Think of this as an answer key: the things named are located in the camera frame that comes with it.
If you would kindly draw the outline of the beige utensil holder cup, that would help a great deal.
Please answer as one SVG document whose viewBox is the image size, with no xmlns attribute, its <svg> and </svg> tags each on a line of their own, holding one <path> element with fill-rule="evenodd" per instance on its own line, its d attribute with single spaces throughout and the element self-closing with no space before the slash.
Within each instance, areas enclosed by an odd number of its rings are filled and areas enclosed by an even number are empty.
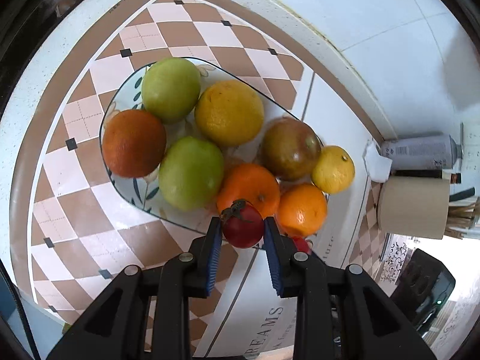
<svg viewBox="0 0 480 360">
<path fill-rule="evenodd" d="M 392 176 L 382 186 L 377 222 L 385 233 L 440 240 L 448 219 L 450 183 Z"/>
</svg>

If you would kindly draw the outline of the speckled yellow orange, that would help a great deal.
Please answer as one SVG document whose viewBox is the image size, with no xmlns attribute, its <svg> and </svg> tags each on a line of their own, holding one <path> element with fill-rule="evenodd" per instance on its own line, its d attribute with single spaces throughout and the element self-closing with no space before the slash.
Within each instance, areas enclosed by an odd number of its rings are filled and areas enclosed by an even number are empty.
<svg viewBox="0 0 480 360">
<path fill-rule="evenodd" d="M 326 194 L 338 194 L 350 187 L 356 175 L 355 164 L 346 150 L 327 145 L 312 170 L 312 182 Z"/>
</svg>

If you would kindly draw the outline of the patterned table mat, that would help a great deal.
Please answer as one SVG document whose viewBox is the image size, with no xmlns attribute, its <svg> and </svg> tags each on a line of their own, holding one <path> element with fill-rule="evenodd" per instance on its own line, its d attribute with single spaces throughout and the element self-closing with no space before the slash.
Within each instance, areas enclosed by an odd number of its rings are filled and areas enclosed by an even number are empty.
<svg viewBox="0 0 480 360">
<path fill-rule="evenodd" d="M 121 0 L 75 44 L 41 98 L 19 161 L 19 286 L 49 319 L 83 321 L 44 359 L 117 359 L 120 307 L 201 242 L 240 198 L 331 267 L 380 267 L 383 237 L 362 154 L 378 130 L 366 91 L 231 0 Z"/>
</svg>

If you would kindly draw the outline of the red cherry tomato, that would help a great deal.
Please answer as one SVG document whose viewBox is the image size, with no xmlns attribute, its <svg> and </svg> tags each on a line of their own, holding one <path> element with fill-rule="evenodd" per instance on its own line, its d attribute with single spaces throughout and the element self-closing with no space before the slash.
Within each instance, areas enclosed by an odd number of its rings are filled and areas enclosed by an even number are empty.
<svg viewBox="0 0 480 360">
<path fill-rule="evenodd" d="M 296 247 L 298 252 L 302 252 L 302 253 L 305 253 L 307 255 L 310 255 L 312 253 L 312 250 L 311 250 L 308 242 L 304 238 L 301 238 L 301 237 L 298 237 L 298 236 L 293 236 L 291 239 L 292 239 L 292 242 L 294 242 L 295 247 Z"/>
<path fill-rule="evenodd" d="M 264 236 L 262 215 L 247 200 L 238 199 L 220 213 L 221 231 L 233 247 L 248 249 Z"/>
</svg>

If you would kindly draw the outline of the dark orange tangerine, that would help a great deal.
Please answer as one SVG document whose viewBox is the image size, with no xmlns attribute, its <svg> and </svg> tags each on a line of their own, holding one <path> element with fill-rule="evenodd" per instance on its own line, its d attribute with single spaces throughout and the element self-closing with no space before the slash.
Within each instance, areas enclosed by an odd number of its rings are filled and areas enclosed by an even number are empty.
<svg viewBox="0 0 480 360">
<path fill-rule="evenodd" d="M 121 111 L 106 123 L 103 159 L 123 178 L 148 176 L 161 163 L 166 143 L 166 130 L 159 118 L 145 110 Z"/>
</svg>

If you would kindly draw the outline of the bright orange mandarin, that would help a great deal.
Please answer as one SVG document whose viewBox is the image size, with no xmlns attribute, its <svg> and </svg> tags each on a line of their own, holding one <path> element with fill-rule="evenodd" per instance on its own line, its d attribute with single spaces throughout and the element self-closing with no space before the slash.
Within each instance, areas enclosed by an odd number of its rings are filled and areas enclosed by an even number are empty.
<svg viewBox="0 0 480 360">
<path fill-rule="evenodd" d="M 305 238 L 323 226 L 328 213 L 323 192 L 314 184 L 295 184 L 282 194 L 276 221 L 288 236 Z"/>
</svg>

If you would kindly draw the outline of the yellow lemon on plate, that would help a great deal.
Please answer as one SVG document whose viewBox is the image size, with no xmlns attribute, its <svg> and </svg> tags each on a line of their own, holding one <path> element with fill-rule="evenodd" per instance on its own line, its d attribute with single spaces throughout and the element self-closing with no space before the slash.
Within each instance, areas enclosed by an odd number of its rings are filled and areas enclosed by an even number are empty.
<svg viewBox="0 0 480 360">
<path fill-rule="evenodd" d="M 236 147 L 259 134 L 264 123 L 264 105 L 250 86 L 239 80 L 223 80 L 204 90 L 194 119 L 205 137 L 220 147 Z"/>
</svg>

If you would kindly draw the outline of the green apple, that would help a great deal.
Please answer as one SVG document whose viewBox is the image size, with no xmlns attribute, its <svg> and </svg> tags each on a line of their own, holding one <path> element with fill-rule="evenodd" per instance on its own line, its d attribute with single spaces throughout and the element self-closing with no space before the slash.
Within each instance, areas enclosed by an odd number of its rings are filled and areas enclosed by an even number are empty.
<svg viewBox="0 0 480 360">
<path fill-rule="evenodd" d="M 192 211 L 214 200 L 223 177 L 221 150 L 210 141 L 184 136 L 170 146 L 160 165 L 160 192 L 171 206 Z"/>
<path fill-rule="evenodd" d="M 185 58 L 165 58 L 151 65 L 142 79 L 142 103 L 147 111 L 172 125 L 188 116 L 199 100 L 201 78 Z"/>
</svg>

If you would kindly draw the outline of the brownish red apple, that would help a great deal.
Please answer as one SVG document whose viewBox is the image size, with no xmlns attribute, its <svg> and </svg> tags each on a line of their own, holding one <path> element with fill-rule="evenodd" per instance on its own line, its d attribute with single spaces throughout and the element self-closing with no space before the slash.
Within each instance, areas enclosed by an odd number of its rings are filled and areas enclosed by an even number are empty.
<svg viewBox="0 0 480 360">
<path fill-rule="evenodd" d="M 304 122 L 277 118 L 268 124 L 259 147 L 259 160 L 276 178 L 296 181 L 310 174 L 322 145 Z"/>
</svg>

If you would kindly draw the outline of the white folded paper towel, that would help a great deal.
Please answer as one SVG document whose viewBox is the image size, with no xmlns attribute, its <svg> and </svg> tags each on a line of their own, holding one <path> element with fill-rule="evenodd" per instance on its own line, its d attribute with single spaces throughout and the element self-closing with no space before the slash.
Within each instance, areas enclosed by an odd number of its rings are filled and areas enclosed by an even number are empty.
<svg viewBox="0 0 480 360">
<path fill-rule="evenodd" d="M 392 160 L 380 155 L 375 141 L 365 147 L 363 160 L 369 178 L 376 183 L 385 183 L 391 174 Z"/>
</svg>

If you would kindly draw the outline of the grey spray can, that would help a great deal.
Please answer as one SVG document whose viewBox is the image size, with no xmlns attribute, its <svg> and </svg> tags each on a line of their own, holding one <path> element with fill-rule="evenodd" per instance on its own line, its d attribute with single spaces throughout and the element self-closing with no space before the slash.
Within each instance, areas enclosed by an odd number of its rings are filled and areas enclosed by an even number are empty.
<svg viewBox="0 0 480 360">
<path fill-rule="evenodd" d="M 453 169 L 463 158 L 461 145 L 445 134 L 384 141 L 381 154 L 394 171 Z"/>
</svg>

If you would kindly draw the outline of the large orange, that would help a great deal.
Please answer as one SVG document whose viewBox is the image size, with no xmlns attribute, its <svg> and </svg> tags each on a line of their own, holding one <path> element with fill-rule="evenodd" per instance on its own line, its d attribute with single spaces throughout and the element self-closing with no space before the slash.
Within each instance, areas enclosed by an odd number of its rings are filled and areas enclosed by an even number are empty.
<svg viewBox="0 0 480 360">
<path fill-rule="evenodd" d="M 280 186 L 270 171 L 255 163 L 243 163 L 225 176 L 216 197 L 216 208 L 222 212 L 234 201 L 244 199 L 266 218 L 275 215 L 280 197 Z"/>
</svg>

